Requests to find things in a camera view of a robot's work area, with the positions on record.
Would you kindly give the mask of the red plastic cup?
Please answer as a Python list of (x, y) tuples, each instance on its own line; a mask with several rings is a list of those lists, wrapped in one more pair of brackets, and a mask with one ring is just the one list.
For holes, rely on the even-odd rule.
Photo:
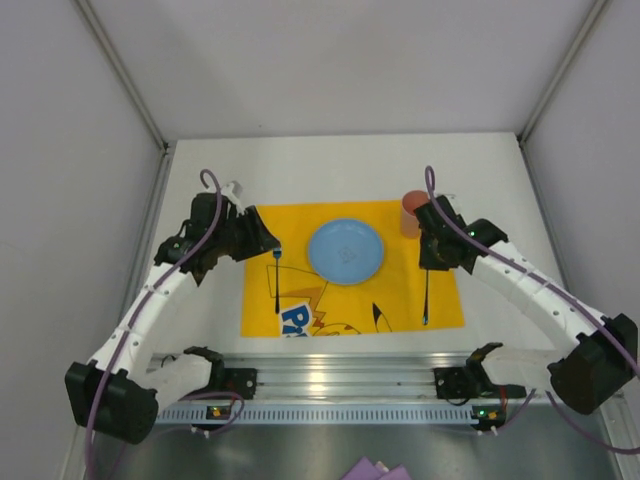
[(408, 239), (418, 238), (420, 226), (415, 210), (430, 201), (427, 192), (422, 190), (412, 190), (407, 192), (401, 199), (400, 231)]

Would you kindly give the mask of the yellow cartoon placemat cloth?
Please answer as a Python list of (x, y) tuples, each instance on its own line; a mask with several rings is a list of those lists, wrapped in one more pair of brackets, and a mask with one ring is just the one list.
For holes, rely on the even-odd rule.
[[(430, 271), (429, 324), (422, 325), (425, 271), (419, 242), (400, 231), (398, 200), (261, 205), (258, 212), (282, 244), (280, 314), (274, 311), (275, 262), (270, 254), (245, 264), (241, 334), (244, 337), (320, 337), (461, 328), (465, 324), (453, 272)], [(358, 285), (327, 282), (312, 269), (307, 248), (323, 224), (352, 218), (381, 236), (379, 271)]]

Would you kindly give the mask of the blue plastic plate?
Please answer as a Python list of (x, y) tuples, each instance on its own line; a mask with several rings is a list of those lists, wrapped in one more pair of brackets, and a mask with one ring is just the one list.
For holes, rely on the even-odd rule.
[(352, 286), (366, 282), (379, 271), (385, 247), (369, 224), (339, 218), (323, 224), (311, 235), (307, 257), (314, 272), (327, 282)]

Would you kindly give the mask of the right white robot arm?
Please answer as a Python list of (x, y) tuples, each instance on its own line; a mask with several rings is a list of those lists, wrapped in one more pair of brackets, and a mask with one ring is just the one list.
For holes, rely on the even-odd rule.
[(519, 350), (490, 342), (477, 348), (465, 372), (480, 391), (503, 385), (545, 390), (589, 415), (632, 380), (639, 335), (632, 319), (608, 317), (575, 299), (534, 268), (505, 232), (486, 219), (465, 223), (443, 195), (414, 213), (422, 269), (465, 270), (515, 306), (552, 345)]

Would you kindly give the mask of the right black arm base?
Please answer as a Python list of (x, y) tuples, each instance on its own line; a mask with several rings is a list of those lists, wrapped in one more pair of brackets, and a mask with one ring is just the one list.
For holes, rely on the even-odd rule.
[(435, 368), (433, 373), (438, 399), (463, 406), (479, 397), (477, 377), (467, 367)]

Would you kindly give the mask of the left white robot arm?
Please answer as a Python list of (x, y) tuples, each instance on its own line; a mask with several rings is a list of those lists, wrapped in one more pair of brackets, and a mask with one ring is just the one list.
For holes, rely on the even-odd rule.
[(170, 405), (192, 393), (220, 392), (224, 357), (208, 347), (185, 347), (165, 366), (148, 366), (177, 326), (179, 307), (219, 258), (241, 262), (279, 246), (255, 206), (241, 208), (229, 193), (197, 194), (189, 218), (161, 243), (138, 297), (109, 339), (88, 362), (68, 368), (64, 382), (76, 424), (137, 445)]

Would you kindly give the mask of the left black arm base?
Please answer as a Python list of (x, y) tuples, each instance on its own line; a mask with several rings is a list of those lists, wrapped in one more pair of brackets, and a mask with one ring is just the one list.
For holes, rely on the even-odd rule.
[(214, 373), (208, 389), (213, 392), (233, 392), (252, 400), (257, 389), (258, 371), (254, 368), (227, 368)]

